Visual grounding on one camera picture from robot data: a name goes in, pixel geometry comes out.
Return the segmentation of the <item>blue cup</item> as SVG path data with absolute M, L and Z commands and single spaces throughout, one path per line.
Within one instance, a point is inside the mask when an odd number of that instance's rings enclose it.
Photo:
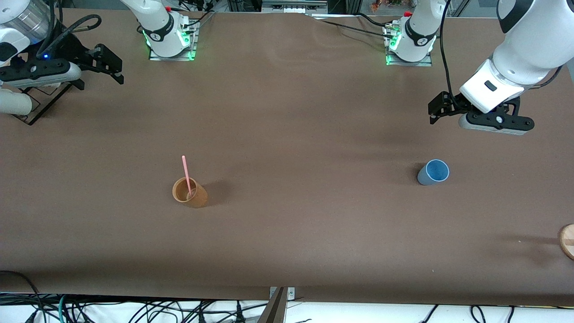
M 420 169 L 417 180 L 421 185 L 430 186 L 446 181 L 449 175 L 449 166 L 443 160 L 433 159 Z

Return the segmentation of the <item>pink straw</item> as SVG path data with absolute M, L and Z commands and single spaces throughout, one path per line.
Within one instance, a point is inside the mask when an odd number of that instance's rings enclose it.
M 186 160 L 186 156 L 182 155 L 181 156 L 181 161 L 183 164 L 183 169 L 184 169 L 184 174 L 185 174 L 185 182 L 188 188 L 188 195 L 189 195 L 189 199 L 191 199 L 193 197 L 193 189 L 191 186 L 191 178 L 189 177 L 189 172 L 188 172 L 188 163 Z

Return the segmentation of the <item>white cup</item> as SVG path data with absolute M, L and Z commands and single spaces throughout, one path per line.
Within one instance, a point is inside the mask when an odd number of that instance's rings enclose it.
M 0 89 L 0 113 L 28 115 L 33 108 L 30 96 L 9 89 Z

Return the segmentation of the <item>orange-brown cup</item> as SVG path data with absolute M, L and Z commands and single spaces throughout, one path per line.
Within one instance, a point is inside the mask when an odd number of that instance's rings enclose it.
M 180 178 L 172 187 L 172 196 L 179 203 L 193 208 L 205 207 L 209 201 L 209 195 L 205 188 L 194 179 Z

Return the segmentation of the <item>round wooden disc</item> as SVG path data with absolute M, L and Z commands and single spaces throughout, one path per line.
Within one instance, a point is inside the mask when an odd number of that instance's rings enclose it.
M 562 253 L 574 261 L 574 223 L 563 226 L 558 232 L 558 245 Z

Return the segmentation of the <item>brown table cover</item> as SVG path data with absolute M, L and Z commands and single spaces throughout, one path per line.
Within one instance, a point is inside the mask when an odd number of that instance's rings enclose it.
M 0 270 L 41 292 L 574 306 L 574 84 L 522 136 L 429 124 L 432 67 L 303 14 L 217 13 L 194 61 L 150 61 L 131 12 L 80 33 L 123 60 L 33 126 L 0 115 Z M 205 207 L 176 201 L 189 177 Z M 443 160 L 446 181 L 417 175 Z

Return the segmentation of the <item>dark table leg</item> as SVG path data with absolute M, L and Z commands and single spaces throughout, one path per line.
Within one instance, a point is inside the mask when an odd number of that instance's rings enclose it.
M 257 323 L 285 323 L 288 297 L 288 288 L 275 288 Z

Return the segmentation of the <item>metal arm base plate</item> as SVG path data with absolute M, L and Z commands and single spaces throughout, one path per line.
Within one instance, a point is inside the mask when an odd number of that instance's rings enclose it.
M 196 57 L 197 43 L 199 40 L 199 33 L 201 22 L 199 20 L 191 20 L 187 17 L 182 18 L 184 22 L 192 24 L 185 27 L 187 24 L 181 24 L 178 28 L 178 43 L 181 45 L 181 51 L 172 57 L 162 57 L 158 55 L 150 45 L 149 39 L 146 39 L 146 44 L 149 47 L 149 60 L 150 61 L 194 61 Z
M 398 28 L 382 27 L 382 33 L 384 35 L 392 36 L 392 38 L 385 39 L 386 65 L 399 65 L 404 67 L 432 67 L 432 58 L 430 53 L 427 53 L 424 59 L 421 61 L 408 62 L 400 59 L 396 53 L 390 50 L 390 45 L 395 43 L 395 40 L 399 35 Z

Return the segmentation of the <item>aluminium frame profile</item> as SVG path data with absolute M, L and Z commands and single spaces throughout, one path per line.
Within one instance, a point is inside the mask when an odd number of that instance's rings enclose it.
M 328 14 L 328 0 L 262 0 L 261 12 Z

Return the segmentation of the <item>metal table bracket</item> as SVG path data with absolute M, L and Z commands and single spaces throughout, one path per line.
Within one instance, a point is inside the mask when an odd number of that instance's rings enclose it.
M 271 306 L 277 304 L 281 308 L 287 308 L 290 301 L 294 301 L 296 297 L 296 289 L 294 287 L 271 287 L 270 300 Z

